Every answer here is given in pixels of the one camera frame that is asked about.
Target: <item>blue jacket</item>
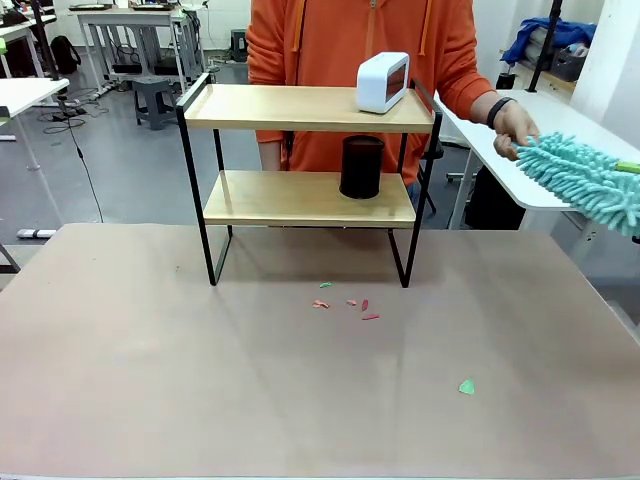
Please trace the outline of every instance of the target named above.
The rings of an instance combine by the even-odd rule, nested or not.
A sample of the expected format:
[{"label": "blue jacket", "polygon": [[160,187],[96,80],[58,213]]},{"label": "blue jacket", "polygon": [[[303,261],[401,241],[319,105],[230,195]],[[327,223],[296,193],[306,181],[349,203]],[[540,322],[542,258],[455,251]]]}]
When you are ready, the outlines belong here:
[{"label": "blue jacket", "polygon": [[[504,52],[502,55],[502,61],[511,65],[524,58],[524,51],[529,43],[529,36],[538,27],[549,28],[551,20],[548,17],[544,18],[528,18],[521,24],[521,29],[518,32],[516,41],[511,48]],[[597,25],[578,23],[578,22],[565,22],[562,19],[558,19],[558,25],[556,26],[555,35],[553,37],[553,46],[556,48],[568,47],[573,43],[584,42],[587,46],[591,45],[593,36],[596,33]]]}]

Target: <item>bottom shelf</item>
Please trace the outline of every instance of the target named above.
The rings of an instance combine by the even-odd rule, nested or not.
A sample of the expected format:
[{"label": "bottom shelf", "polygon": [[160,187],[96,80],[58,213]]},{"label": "bottom shelf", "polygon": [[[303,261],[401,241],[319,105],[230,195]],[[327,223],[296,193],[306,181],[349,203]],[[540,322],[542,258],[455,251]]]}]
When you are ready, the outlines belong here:
[{"label": "bottom shelf", "polygon": [[204,208],[207,225],[412,228],[416,214],[402,177],[382,174],[380,193],[353,200],[339,173],[220,172]]}]

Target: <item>microfiber duster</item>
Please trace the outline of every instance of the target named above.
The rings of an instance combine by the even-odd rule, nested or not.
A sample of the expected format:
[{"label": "microfiber duster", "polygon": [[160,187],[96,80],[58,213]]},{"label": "microfiber duster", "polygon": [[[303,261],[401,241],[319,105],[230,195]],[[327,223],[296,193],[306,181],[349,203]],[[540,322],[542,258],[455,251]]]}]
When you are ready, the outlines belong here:
[{"label": "microfiber duster", "polygon": [[640,165],[561,133],[517,147],[517,165],[563,202],[624,236],[640,235]]}]

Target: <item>black pole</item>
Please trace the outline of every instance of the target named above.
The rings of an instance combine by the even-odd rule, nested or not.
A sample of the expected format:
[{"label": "black pole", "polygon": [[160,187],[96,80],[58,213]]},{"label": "black pole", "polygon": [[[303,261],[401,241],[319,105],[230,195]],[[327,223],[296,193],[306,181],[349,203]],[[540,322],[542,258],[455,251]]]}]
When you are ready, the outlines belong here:
[{"label": "black pole", "polygon": [[40,16],[40,2],[39,0],[31,0],[31,9],[33,10],[33,18],[36,21],[36,29],[38,30],[38,37],[40,38],[40,49],[44,56],[44,63],[47,64],[47,70],[51,75],[52,80],[59,80],[58,70],[56,64],[53,61],[53,55],[51,55],[51,49],[47,43],[47,35],[44,31],[44,23],[42,23],[42,17]]},{"label": "black pole", "polygon": [[553,5],[551,6],[551,12],[549,13],[549,20],[551,20],[551,25],[549,25],[547,36],[544,39],[544,45],[542,46],[542,53],[540,53],[540,57],[538,57],[538,61],[536,62],[536,69],[533,72],[533,77],[531,78],[531,85],[529,85],[529,88],[527,89],[528,92],[531,92],[531,93],[536,92],[536,86],[538,85],[540,74],[542,73],[542,64],[547,59],[547,52],[551,47],[551,41],[553,40],[553,35],[555,34],[556,25],[558,25],[558,19],[560,18],[561,11],[562,11],[562,0],[553,0]]}]

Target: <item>hoodie sleeve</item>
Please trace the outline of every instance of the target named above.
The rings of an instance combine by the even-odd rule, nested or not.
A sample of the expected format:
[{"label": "hoodie sleeve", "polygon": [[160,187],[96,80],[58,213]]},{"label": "hoodie sleeve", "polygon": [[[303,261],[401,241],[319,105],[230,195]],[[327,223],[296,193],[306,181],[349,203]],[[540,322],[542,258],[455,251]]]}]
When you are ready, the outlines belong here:
[{"label": "hoodie sleeve", "polygon": [[[284,85],[284,22],[286,0],[253,0],[247,29],[249,83]],[[282,132],[257,131],[259,143],[282,141]]]},{"label": "hoodie sleeve", "polygon": [[458,117],[468,120],[471,105],[484,93],[493,90],[478,73],[476,28],[471,0],[458,0],[446,27],[447,41],[437,89],[444,104]]}]

